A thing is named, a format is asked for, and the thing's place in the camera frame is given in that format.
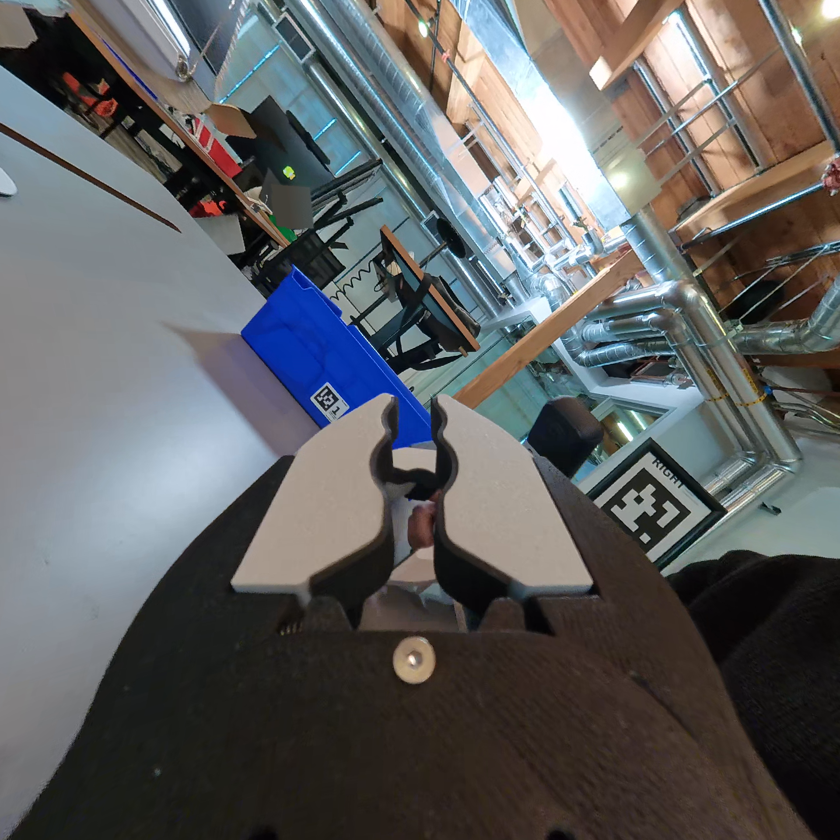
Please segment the wooden desk black frame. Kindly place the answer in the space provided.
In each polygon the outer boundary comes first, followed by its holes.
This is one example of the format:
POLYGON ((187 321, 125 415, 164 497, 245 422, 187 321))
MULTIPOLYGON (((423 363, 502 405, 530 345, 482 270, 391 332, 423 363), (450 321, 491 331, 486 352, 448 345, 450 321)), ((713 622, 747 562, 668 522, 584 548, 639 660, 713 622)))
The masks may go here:
POLYGON ((454 227, 439 218, 439 244, 420 261, 387 226, 380 229, 381 251, 371 266, 381 282, 382 296, 352 324, 361 321, 385 300, 396 301, 400 311, 383 327, 366 333, 373 349, 394 374, 431 371, 480 350, 480 325, 457 299, 441 276, 427 270, 428 262, 444 251, 466 256, 466 245, 454 227))

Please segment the long wooden workbench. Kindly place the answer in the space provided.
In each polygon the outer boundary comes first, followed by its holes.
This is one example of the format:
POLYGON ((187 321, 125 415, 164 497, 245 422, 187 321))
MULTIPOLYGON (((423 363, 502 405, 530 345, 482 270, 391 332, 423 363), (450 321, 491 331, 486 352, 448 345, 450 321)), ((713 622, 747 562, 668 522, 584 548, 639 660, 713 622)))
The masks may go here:
POLYGON ((74 22, 79 30, 90 40, 98 53, 108 62, 119 77, 128 85, 128 87, 137 95, 140 100, 156 115, 161 122, 166 125, 178 137, 186 150, 196 162, 200 163, 208 172, 211 172, 217 180, 219 180, 227 190, 234 196, 239 207, 244 214, 251 219, 268 237, 276 243, 276 245, 283 249, 289 245, 287 238, 285 238, 279 229, 270 222, 269 216, 264 211, 258 209, 247 196, 238 188, 235 181, 230 178, 226 172, 221 169, 214 159, 204 150, 204 147, 198 143, 195 135, 189 133, 184 129, 179 122, 177 122, 172 115, 167 111, 166 107, 156 100, 142 83, 142 80, 137 78, 132 69, 127 66, 121 57, 115 53, 109 44, 95 31, 91 26, 89 16, 82 13, 75 6, 70 7, 69 17, 74 22))

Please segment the small pale object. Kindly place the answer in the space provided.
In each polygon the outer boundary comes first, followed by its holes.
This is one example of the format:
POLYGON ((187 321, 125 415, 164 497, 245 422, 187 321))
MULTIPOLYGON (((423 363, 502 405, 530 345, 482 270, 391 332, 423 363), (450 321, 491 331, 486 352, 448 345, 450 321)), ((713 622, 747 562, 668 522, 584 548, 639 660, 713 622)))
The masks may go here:
POLYGON ((434 527, 440 490, 427 500, 389 499, 394 532, 392 580, 420 582, 434 578, 434 527))

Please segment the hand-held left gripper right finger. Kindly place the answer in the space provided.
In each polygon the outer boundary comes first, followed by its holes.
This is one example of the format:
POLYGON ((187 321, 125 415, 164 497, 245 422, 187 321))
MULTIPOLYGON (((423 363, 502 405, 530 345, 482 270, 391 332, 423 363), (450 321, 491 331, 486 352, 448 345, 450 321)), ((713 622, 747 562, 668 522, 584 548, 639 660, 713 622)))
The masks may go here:
POLYGON ((454 397, 433 400, 432 420, 437 582, 478 622, 511 604, 525 631, 555 632, 553 604, 595 592, 593 505, 454 397))

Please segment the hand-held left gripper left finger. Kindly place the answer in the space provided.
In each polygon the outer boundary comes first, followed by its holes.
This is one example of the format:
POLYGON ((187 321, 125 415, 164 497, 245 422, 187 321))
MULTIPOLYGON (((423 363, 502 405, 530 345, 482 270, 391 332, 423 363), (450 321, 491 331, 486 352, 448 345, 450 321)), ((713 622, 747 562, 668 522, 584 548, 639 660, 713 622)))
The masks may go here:
POLYGON ((293 457, 231 579, 247 595, 287 595, 302 609, 336 601, 353 628, 388 582, 396 536, 388 483, 398 402, 372 398, 293 457))

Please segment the long silver ventilation duct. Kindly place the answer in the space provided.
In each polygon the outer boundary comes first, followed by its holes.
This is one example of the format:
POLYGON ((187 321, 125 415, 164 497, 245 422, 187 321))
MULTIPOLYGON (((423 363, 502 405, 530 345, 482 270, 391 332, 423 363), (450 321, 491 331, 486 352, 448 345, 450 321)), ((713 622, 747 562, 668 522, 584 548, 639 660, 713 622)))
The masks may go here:
POLYGON ((357 2, 287 5, 489 276, 515 303, 530 299, 522 260, 480 201, 490 182, 373 13, 357 2))

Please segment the silver bent duct cluster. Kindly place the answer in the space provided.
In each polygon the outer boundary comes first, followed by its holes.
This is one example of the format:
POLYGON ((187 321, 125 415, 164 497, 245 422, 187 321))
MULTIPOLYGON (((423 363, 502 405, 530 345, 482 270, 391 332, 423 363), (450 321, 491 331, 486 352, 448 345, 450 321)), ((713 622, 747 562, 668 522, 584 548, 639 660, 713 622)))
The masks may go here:
POLYGON ((671 350, 734 440, 738 456, 717 476, 719 485, 735 479, 769 482, 791 476, 802 455, 791 434, 760 391, 749 356, 825 354, 838 349, 838 280, 824 291, 809 318, 753 324, 733 329, 692 276, 690 266, 650 205, 621 229, 629 252, 611 265, 629 266, 640 258, 654 284, 608 299, 585 303, 579 291, 557 308, 539 329, 552 327, 557 340, 579 366, 606 366, 671 350))

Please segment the cardboard flap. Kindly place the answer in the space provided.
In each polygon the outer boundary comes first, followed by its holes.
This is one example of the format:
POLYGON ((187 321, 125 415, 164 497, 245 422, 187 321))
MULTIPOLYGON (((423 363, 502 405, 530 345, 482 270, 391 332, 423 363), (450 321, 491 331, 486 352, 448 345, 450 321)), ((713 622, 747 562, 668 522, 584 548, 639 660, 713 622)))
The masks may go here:
POLYGON ((246 115, 236 106, 225 103, 211 103, 203 111, 215 128, 229 137, 253 140, 256 132, 246 115))

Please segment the person's right forearm dark sleeve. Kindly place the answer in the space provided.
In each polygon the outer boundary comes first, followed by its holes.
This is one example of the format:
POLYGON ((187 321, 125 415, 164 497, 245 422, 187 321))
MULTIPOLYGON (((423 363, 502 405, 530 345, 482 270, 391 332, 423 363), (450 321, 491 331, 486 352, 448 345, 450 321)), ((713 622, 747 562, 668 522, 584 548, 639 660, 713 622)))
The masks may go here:
POLYGON ((775 783, 839 838, 839 560, 736 550, 666 579, 775 783))

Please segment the black plastic crate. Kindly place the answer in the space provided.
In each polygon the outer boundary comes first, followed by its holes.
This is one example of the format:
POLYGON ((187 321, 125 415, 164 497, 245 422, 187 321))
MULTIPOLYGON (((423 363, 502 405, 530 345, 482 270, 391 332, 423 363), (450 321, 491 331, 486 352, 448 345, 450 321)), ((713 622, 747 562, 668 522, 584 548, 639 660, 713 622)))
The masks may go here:
POLYGON ((345 266, 318 233, 309 231, 255 266, 251 281, 267 298, 293 269, 298 269, 316 288, 324 291, 344 273, 345 266))

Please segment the wooden ceiling beam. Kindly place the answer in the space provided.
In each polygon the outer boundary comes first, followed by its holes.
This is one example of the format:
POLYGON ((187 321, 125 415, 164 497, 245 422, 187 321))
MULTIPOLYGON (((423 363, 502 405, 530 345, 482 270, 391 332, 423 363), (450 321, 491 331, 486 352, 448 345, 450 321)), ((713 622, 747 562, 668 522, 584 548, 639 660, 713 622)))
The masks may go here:
POLYGON ((461 388, 454 399, 476 409, 642 270, 643 263, 633 251, 621 255, 461 388))

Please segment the black monitor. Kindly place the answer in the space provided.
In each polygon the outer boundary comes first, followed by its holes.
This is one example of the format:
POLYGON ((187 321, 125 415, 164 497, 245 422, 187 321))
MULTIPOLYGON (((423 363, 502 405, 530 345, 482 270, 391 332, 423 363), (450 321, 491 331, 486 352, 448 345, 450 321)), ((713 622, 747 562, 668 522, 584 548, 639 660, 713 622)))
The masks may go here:
POLYGON ((260 173, 273 175, 281 185, 311 190, 332 180, 329 158, 297 118, 272 97, 244 115, 255 137, 248 139, 247 151, 240 156, 253 162, 260 173))

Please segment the blue plastic bin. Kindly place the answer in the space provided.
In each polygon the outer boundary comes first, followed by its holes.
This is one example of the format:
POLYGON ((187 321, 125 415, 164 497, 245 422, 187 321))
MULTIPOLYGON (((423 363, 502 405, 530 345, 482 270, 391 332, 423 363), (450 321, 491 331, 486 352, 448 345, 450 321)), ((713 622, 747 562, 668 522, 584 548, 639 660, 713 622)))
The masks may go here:
POLYGON ((298 268, 280 282, 241 336, 320 428, 387 394, 398 402, 393 447, 432 441, 428 410, 298 268))

